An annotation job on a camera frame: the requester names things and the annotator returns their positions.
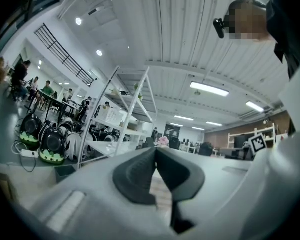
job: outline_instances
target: cable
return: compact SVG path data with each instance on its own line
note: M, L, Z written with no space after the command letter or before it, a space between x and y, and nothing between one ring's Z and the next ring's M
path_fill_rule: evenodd
M34 166L33 166L32 170L27 170L27 169L25 168L23 162L22 162L22 155L21 155L21 153L22 153L22 150L23 150L23 149L19 149L19 148L18 148L18 145L24 145L24 147L25 147L24 149L25 149L25 150L28 150L28 147L27 147L26 144L24 144L24 143L22 143L22 142L19 142L19 141L15 140L14 143L12 144L12 146L11 146L11 151L12 151L12 153L14 153L15 155L19 155L19 157L20 157L20 163L21 163L22 168L23 168L27 173L32 173L32 172L35 170L36 166L37 166L37 160L36 160L36 158L33 156L33 159L34 159Z

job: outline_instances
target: black jacket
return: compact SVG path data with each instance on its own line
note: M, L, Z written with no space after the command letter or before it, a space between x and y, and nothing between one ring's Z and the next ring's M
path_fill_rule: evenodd
M276 40L274 53L288 64L291 79L300 66L300 0L270 0L266 5L267 30Z

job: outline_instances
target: wooden panel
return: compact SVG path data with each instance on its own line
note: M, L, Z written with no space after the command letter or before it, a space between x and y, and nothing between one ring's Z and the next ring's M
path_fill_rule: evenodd
M232 135L232 134L253 132L255 128L263 129L266 127L271 127L273 123L276 126L278 126L278 134L284 134L286 131L288 132L290 117L286 111L271 116L270 119L271 121L269 121L269 123L266 125L264 125L263 123L264 120L261 120L255 123L246 124L244 126L240 126L232 129L215 131L211 133L207 132L204 135L204 142L210 142L215 148L227 148L229 134Z

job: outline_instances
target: green shirt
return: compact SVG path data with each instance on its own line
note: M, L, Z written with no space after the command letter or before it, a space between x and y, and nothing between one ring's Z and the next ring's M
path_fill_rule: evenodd
M54 92L50 86L45 86L41 91L43 91L46 95L51 96L51 94Z

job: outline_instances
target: person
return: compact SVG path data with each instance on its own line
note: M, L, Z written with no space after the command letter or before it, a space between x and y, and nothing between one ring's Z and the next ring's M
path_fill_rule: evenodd
M288 65L291 79L300 65L300 0L270 0L267 5L256 0L235 0L228 8L223 22L215 19L214 27L220 38L220 29L233 39L257 42L275 40L274 53ZM290 121L288 134L295 132Z
M108 101L106 101L104 103L104 105L102 105L103 107L110 107L110 103ZM98 106L98 108L96 109L96 112L94 114L94 118L96 118L99 115L99 111L100 111L101 105Z
M11 84L16 89L16 91L14 91L12 94L12 97L15 101L17 101L18 95L24 99L28 94L28 90L24 86L24 79L28 74L28 68L30 65L31 61L27 60L23 63L19 63L14 68Z
M66 91L63 93L63 102L67 102L68 100L70 100L72 97L72 89L70 88L69 91Z
M79 114L76 117L76 120L78 122L80 122L80 123L82 122L84 115L86 114L87 110L89 109L90 101L91 101L90 96L87 99L85 99L84 101L82 101L80 109L79 109Z
M35 93L37 91L38 80L39 80L39 77L37 76L31 83L28 101L31 101L32 97L35 95Z
M52 96L54 94L54 90L50 87L50 81L49 80L45 82L45 87L43 89L41 89L41 91L43 93L45 93L46 95L48 95L48 96ZM40 96L41 96L40 93L38 93L36 95L36 99L39 100ZM41 104L43 105L44 102L45 102L44 97L42 97L41 98Z
M157 131L157 127L155 127L151 135L151 138L153 139L154 142L156 141L157 135L158 135L158 131Z

